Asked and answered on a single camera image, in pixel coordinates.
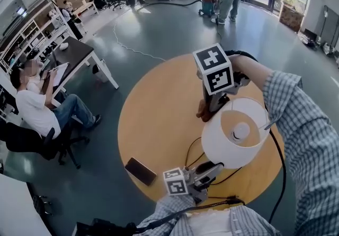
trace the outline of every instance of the ceiling light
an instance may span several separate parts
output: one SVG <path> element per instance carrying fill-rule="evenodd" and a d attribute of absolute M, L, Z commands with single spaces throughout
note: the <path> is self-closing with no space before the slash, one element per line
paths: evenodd
<path fill-rule="evenodd" d="M 18 15 L 22 15 L 24 13 L 24 9 L 22 7 L 19 8 L 19 10 L 16 11 Z"/>

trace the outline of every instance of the white cable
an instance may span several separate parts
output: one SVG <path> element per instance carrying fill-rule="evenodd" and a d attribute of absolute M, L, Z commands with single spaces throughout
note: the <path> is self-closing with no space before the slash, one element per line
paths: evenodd
<path fill-rule="evenodd" d="M 119 17 L 122 17 L 123 15 L 127 14 L 129 11 L 130 11 L 130 10 L 128 10 L 127 12 L 125 12 L 124 14 L 122 14 L 122 15 L 119 16 Z M 119 42 L 118 37 L 117 37 L 117 34 L 116 34 L 116 32 L 115 32 L 115 27 L 117 26 L 117 24 L 118 24 L 118 18 L 115 19 L 113 32 L 114 32 L 115 39 L 117 40 L 117 44 L 118 44 L 119 46 L 125 48 L 126 50 L 132 50 L 132 51 L 135 52 L 135 53 L 140 53 L 140 54 L 142 54 L 142 55 L 144 55 L 144 56 L 148 56 L 148 57 L 151 57 L 151 58 L 153 58 L 153 59 L 162 60 L 163 62 L 166 61 L 165 59 L 162 59 L 162 58 L 159 58 L 159 57 L 154 57 L 154 56 L 152 56 L 152 55 L 150 55 L 150 54 L 143 53 L 143 52 L 141 52 L 141 51 L 138 51 L 138 50 L 134 50 L 134 49 L 132 49 L 132 48 L 129 48 L 129 47 L 125 46 L 124 44 L 122 44 L 121 42 Z"/>

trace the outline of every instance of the shoe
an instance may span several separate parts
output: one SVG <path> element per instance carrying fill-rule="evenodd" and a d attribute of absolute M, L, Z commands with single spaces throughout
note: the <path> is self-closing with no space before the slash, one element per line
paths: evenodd
<path fill-rule="evenodd" d="M 215 24 L 218 24 L 218 25 L 225 25 L 225 21 L 224 20 L 221 20 L 219 18 L 212 18 L 211 19 L 211 22 L 215 23 Z"/>
<path fill-rule="evenodd" d="M 92 128 L 95 128 L 97 125 L 99 125 L 101 123 L 101 115 L 96 115 L 95 116 L 95 122 L 92 126 Z"/>

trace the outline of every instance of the floor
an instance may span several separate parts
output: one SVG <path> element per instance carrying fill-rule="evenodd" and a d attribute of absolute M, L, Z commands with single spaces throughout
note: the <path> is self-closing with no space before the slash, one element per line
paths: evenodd
<path fill-rule="evenodd" d="M 87 41 L 105 59 L 120 87 L 115 90 L 111 84 L 101 84 L 90 67 L 83 67 L 66 86 L 93 113 L 103 115 L 102 123 L 89 133 L 91 142 L 74 149 L 82 164 L 80 170 L 70 161 L 60 167 L 56 160 L 46 161 L 33 153 L 8 155 L 6 175 L 29 181 L 40 195 L 51 197 L 55 216 L 50 218 L 50 224 L 57 235 L 71 235 L 77 221 L 91 223 L 97 217 L 126 225 L 138 223 L 153 212 L 154 202 L 132 183 L 121 163 L 117 145 L 119 115 L 133 86 L 161 59 L 220 41 L 215 24 L 198 16 L 199 8 L 197 3 L 185 8 L 155 5 L 139 13 L 129 11 L 117 23 L 107 22 Z M 247 51 L 268 67 L 301 75 L 305 91 L 339 129 L 339 72 L 332 60 L 305 47 L 275 16 L 247 4 L 241 4 L 236 23 L 227 20 L 224 27 L 217 29 L 225 49 Z M 114 32 L 119 42 L 142 53 L 121 47 Z M 272 185 L 248 206 L 268 219 L 280 194 L 281 181 L 280 172 Z M 282 234 L 292 235 L 294 217 L 295 187 L 288 177 L 273 225 Z"/>

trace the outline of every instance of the desk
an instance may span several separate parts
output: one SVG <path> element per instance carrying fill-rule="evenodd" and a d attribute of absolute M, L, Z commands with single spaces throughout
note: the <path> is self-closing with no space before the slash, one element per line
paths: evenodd
<path fill-rule="evenodd" d="M 88 10 L 91 6 L 94 7 L 94 10 L 96 11 L 96 13 L 99 13 L 99 12 L 97 11 L 97 8 L 96 8 L 95 5 L 94 5 L 94 2 L 88 2 L 88 3 L 86 3 L 85 5 L 82 5 L 82 6 L 80 6 L 78 9 L 74 10 L 72 13 L 73 13 L 74 15 L 76 15 L 76 16 L 79 18 L 79 14 L 81 14 L 82 12 Z"/>
<path fill-rule="evenodd" d="M 193 55 L 183 55 L 161 63 L 148 72 L 132 89 L 121 111 L 118 127 L 119 151 L 125 165 L 131 157 L 158 174 L 147 187 L 131 176 L 132 181 L 149 198 L 157 201 L 166 194 L 162 173 L 183 167 L 190 144 L 201 136 L 204 123 L 195 114 L 202 99 L 201 80 L 196 76 Z M 250 97 L 263 103 L 262 92 L 251 82 L 236 96 Z M 283 141 L 273 126 L 280 147 Z M 203 152 L 201 142 L 191 148 L 188 163 Z M 255 159 L 222 184 L 211 186 L 209 196 L 238 195 L 246 203 L 259 196 L 277 176 L 281 160 L 269 136 Z M 226 170 L 215 182 L 235 170 Z M 208 199 L 206 203 L 217 202 Z"/>
<path fill-rule="evenodd" d="M 112 78 L 111 73 L 103 66 L 100 59 L 94 52 L 94 48 L 82 43 L 73 37 L 68 37 L 65 39 L 64 43 L 68 43 L 68 48 L 61 51 L 60 48 L 55 50 L 55 56 L 57 61 L 60 63 L 69 63 L 59 86 L 53 93 L 53 97 L 65 86 L 65 84 L 70 80 L 70 78 L 80 69 L 81 66 L 87 63 L 90 58 L 93 58 L 95 63 L 101 69 L 101 71 L 106 75 L 108 80 L 113 84 L 117 89 L 119 88 L 118 84 Z M 45 92 L 48 86 L 48 82 L 45 82 L 42 88 L 42 91 Z"/>

